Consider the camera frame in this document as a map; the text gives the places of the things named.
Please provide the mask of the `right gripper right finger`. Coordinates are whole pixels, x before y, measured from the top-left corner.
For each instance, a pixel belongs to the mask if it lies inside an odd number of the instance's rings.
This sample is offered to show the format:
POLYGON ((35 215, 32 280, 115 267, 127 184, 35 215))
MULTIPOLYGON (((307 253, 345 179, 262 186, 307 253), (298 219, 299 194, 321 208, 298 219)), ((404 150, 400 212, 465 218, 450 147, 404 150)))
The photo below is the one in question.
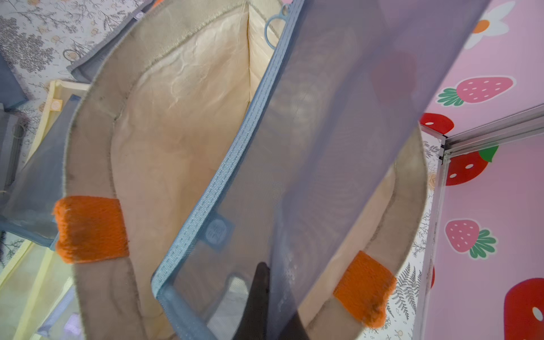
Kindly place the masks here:
POLYGON ((283 328, 278 340, 309 340, 298 313, 295 313, 283 328))

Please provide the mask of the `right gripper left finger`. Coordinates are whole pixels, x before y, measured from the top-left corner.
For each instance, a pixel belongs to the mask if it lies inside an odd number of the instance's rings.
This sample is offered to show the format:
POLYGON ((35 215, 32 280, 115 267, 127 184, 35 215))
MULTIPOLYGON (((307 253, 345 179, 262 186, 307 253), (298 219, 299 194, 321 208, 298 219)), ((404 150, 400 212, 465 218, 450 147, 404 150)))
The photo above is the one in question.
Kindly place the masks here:
POLYGON ((246 307, 233 337, 234 340, 264 340, 269 311, 270 268, 265 262, 257 265, 246 307))

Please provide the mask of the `beige canvas bag orange handles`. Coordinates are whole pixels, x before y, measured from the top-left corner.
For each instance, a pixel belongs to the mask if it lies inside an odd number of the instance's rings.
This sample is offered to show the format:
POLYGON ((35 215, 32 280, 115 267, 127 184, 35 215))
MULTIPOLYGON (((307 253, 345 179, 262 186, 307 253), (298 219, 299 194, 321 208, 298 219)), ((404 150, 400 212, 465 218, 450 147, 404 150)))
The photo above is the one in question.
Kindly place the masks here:
MULTIPOLYGON (((87 339, 180 339, 152 278, 247 117, 282 36, 278 1, 164 1, 123 38, 80 104, 55 206, 87 339)), ((387 256, 362 265, 390 283, 387 256)), ((362 307, 364 329, 388 318, 362 307)))

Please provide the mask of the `blue-grey mesh pencil pouch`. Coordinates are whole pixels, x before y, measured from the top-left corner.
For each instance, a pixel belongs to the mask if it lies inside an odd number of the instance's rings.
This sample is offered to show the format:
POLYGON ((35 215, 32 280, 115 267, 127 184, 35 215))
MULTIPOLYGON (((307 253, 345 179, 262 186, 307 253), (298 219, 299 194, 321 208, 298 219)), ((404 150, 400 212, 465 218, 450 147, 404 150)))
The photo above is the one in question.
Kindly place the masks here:
POLYGON ((282 36, 219 170, 152 278, 180 339, 233 339, 256 267, 265 339, 355 339, 426 202, 419 119, 486 1, 285 1, 282 36))

